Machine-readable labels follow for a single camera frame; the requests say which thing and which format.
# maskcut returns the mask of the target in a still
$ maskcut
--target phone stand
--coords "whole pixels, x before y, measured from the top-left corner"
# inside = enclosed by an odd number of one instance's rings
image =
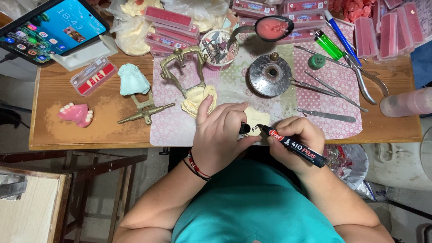
[[[109,57],[118,53],[117,45],[114,42],[111,34],[99,35],[100,40],[87,45],[67,56],[59,54],[50,54],[50,57],[60,63],[68,71],[84,67],[94,62],[99,57],[105,55]]]

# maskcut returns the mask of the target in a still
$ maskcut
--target black bracelet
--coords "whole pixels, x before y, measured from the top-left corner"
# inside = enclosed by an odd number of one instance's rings
[[[184,160],[183,158],[183,162],[184,164],[192,171],[192,173],[194,173],[195,175],[197,175],[198,177],[200,177],[201,179],[205,180],[206,182],[210,181],[212,178],[206,178],[200,174],[198,174],[198,172],[196,172],[194,169],[192,169],[189,164]]]

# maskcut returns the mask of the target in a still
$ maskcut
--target wooden table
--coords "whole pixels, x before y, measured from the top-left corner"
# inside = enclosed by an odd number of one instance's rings
[[[153,78],[153,58],[147,54],[142,57],[125,55],[121,50],[109,57],[117,67],[131,63],[137,65],[150,83]],[[364,64],[364,68],[373,74],[379,74],[387,85],[390,95],[415,90],[413,70],[409,56],[400,56],[396,61],[385,64]],[[136,112],[133,100],[120,95],[120,78],[116,74],[97,88],[88,97],[80,96],[70,84],[72,76],[83,68],[68,72],[55,63],[39,68],[35,82],[32,124],[29,147],[31,150],[63,149],[99,149],[151,147],[150,126],[144,121],[126,122],[118,125],[117,121]],[[381,101],[384,97],[379,87],[364,77],[371,96]],[[147,100],[147,95],[139,95],[140,101]],[[56,114],[59,109],[73,102],[87,103],[94,111],[92,124],[79,128],[69,121],[60,121]],[[327,140],[327,143],[363,144],[381,142],[420,142],[422,135],[418,116],[401,118],[385,117],[379,105],[369,104],[360,95],[360,104],[369,110],[362,112],[363,131],[358,135]]]

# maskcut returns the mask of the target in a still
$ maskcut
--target teal shirt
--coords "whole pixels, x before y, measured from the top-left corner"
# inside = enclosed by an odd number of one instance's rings
[[[276,169],[237,160],[181,214],[173,243],[339,243],[328,219]]]

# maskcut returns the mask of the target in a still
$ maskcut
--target bracelet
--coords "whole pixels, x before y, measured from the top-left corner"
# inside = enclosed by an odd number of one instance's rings
[[[210,177],[210,178],[206,178],[206,177],[204,177],[204,176],[202,176],[202,175],[200,175],[198,172],[196,172],[196,171],[194,171],[190,166],[189,166],[189,164],[183,159],[183,162],[184,162],[184,164],[186,165],[186,167],[188,167],[191,171],[192,171],[192,173],[194,173],[195,175],[197,175],[198,177],[200,177],[201,179],[203,179],[203,180],[205,180],[205,181],[210,181],[212,178]]]
[[[194,157],[192,157],[192,149],[189,150],[189,153],[187,154],[187,157],[189,158],[189,163],[191,164],[192,168],[193,168],[197,173],[201,173],[203,176],[211,177],[211,176],[208,176],[208,175],[202,173],[202,172],[200,171],[200,169],[198,168],[198,166],[195,164],[195,162],[194,162]]]

